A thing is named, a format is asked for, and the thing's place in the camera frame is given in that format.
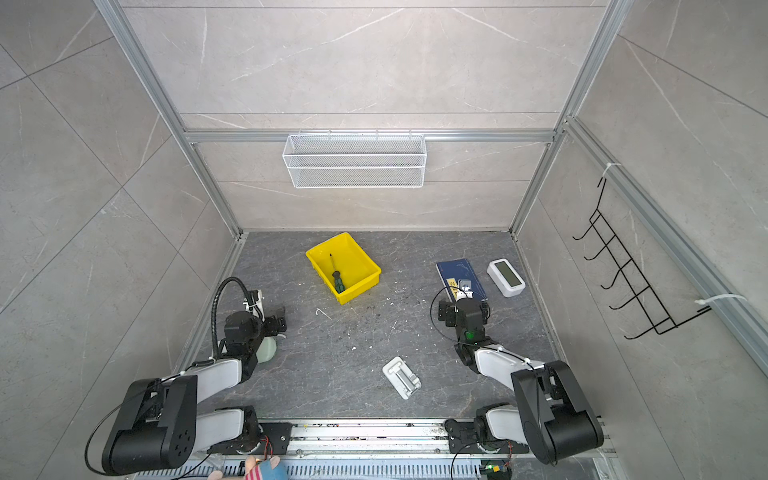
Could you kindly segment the green black screwdriver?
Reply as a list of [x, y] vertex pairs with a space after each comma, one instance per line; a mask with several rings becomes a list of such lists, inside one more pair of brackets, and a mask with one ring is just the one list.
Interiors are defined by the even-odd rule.
[[332, 267], [332, 277], [334, 282], [334, 289], [338, 294], [341, 294], [345, 291], [345, 285], [343, 283], [341, 272], [338, 270], [334, 256], [332, 254], [329, 255], [331, 267]]

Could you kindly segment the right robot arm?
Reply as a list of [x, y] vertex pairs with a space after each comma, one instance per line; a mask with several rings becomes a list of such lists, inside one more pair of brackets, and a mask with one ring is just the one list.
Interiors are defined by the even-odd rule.
[[541, 362], [516, 354], [486, 334], [490, 307], [470, 291], [447, 286], [445, 299], [435, 295], [430, 323], [452, 328], [449, 338], [459, 361], [472, 372], [507, 387], [512, 403], [481, 407], [473, 422], [449, 419], [450, 437], [465, 441], [459, 449], [510, 453], [527, 448], [536, 459], [554, 465], [597, 449], [605, 434], [570, 366], [561, 360]]

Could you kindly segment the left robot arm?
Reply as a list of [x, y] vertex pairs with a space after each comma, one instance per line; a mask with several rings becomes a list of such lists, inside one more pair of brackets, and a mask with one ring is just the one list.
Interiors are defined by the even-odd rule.
[[268, 436], [254, 408], [221, 408], [200, 414], [210, 397], [249, 380], [272, 359], [287, 330], [282, 314], [267, 316], [259, 290], [230, 276], [216, 288], [210, 310], [211, 355], [166, 378], [134, 381], [104, 422], [112, 424], [100, 464], [83, 450], [86, 469], [102, 477], [175, 469], [189, 457], [267, 452]]

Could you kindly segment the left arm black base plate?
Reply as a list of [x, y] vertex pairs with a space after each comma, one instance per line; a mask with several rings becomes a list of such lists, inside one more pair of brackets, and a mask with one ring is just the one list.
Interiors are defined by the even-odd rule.
[[241, 434], [209, 447], [208, 454], [285, 455], [293, 425], [289, 422], [245, 423]]

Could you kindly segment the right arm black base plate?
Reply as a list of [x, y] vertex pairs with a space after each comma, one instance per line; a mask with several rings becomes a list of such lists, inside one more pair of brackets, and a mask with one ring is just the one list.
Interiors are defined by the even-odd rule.
[[443, 422], [452, 454], [527, 454], [527, 445], [494, 436], [485, 421], [447, 419]]

